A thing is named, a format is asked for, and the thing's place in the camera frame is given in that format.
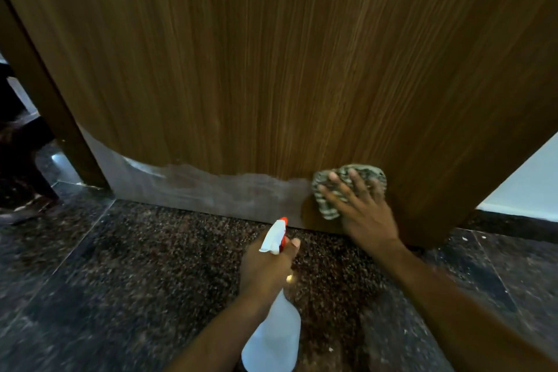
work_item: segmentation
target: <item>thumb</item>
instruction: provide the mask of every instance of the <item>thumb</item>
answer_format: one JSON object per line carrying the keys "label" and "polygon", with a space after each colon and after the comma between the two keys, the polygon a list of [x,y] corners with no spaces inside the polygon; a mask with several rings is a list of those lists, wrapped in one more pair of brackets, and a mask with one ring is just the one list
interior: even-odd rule
{"label": "thumb", "polygon": [[298,249],[300,247],[300,240],[298,238],[290,240],[285,247],[283,247],[283,251],[281,252],[282,255],[285,255],[289,258],[292,262],[298,253]]}

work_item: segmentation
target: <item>person's right arm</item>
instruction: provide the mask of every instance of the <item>person's right arm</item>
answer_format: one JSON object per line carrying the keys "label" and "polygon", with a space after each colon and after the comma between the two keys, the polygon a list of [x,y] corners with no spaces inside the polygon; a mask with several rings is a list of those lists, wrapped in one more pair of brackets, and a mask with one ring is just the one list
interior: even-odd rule
{"label": "person's right arm", "polygon": [[320,192],[341,213],[353,241],[402,287],[457,372],[558,371],[546,354],[408,251],[380,184],[373,182],[370,194],[356,171],[350,175],[358,196],[334,173],[329,177],[348,203],[323,185]]}

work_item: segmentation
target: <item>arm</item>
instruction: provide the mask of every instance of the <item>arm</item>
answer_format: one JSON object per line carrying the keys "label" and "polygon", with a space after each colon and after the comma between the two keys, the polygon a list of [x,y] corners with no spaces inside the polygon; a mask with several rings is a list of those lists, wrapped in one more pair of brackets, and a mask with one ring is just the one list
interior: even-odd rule
{"label": "arm", "polygon": [[347,198],[344,203],[325,186],[324,197],[343,215],[347,234],[402,287],[457,372],[558,371],[541,350],[523,340],[495,316],[409,252],[398,237],[380,184],[372,195],[356,171],[350,172],[358,196],[334,173],[329,179]]}
{"label": "arm", "polygon": [[267,317],[283,288],[295,258],[299,239],[287,241],[279,255],[261,253],[266,232],[253,242],[241,265],[240,295],[179,354],[165,372],[203,370],[228,372],[255,329]]}

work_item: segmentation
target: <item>black baseboard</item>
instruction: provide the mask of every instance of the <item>black baseboard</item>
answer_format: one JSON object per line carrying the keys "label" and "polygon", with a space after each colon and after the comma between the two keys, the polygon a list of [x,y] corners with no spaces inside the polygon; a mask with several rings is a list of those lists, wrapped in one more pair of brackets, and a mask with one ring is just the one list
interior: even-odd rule
{"label": "black baseboard", "polygon": [[475,210],[458,228],[558,243],[558,222]]}

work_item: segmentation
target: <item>wooden door frame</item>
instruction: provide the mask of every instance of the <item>wooden door frame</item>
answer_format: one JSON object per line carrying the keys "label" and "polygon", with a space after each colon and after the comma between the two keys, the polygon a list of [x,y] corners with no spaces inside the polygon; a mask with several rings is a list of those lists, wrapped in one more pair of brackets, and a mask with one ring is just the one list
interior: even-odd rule
{"label": "wooden door frame", "polygon": [[78,124],[33,45],[10,0],[0,0],[0,53],[49,125],[86,185],[109,188]]}

